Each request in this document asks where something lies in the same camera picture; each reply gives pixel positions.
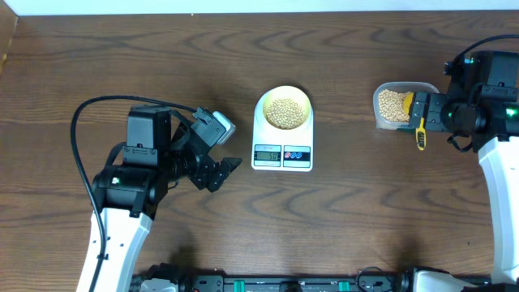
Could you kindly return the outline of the yellow plastic measuring scoop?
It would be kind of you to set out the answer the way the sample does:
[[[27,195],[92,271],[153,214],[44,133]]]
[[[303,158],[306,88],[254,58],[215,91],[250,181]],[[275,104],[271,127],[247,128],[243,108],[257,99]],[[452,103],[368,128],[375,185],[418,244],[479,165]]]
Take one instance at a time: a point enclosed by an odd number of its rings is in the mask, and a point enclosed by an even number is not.
[[[405,99],[402,103],[402,109],[404,110],[404,112],[406,114],[409,115],[409,117],[411,117],[411,106],[413,104],[413,101],[414,101],[414,93],[411,92],[411,93],[407,93],[405,95]],[[416,142],[417,142],[417,147],[421,151],[424,151],[425,147],[427,145],[427,134],[426,134],[426,130],[424,127],[424,123],[425,123],[425,119],[421,118],[419,126],[415,129],[415,138],[416,138]]]

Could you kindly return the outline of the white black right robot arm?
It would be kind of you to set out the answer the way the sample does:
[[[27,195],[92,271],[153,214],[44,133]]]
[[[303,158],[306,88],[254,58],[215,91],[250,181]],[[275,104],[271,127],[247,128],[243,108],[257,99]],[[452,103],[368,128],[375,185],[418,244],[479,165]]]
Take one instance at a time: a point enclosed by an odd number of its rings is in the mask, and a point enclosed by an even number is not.
[[[449,135],[459,152],[478,155],[490,198],[494,234],[491,283],[476,286],[434,269],[415,270],[410,291],[516,291],[518,289],[518,55],[477,51],[446,62],[446,93],[413,92],[405,101],[424,149],[427,132]]]

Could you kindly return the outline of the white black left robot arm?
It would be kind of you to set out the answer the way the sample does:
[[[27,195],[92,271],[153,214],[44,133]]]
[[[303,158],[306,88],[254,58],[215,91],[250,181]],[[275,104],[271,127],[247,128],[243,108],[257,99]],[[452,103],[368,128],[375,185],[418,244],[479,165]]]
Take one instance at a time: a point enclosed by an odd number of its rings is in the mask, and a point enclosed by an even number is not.
[[[198,108],[190,121],[164,105],[135,105],[127,139],[110,151],[92,185],[94,211],[79,291],[127,291],[140,250],[168,191],[182,178],[217,191],[241,164],[208,154],[235,130],[222,113]]]

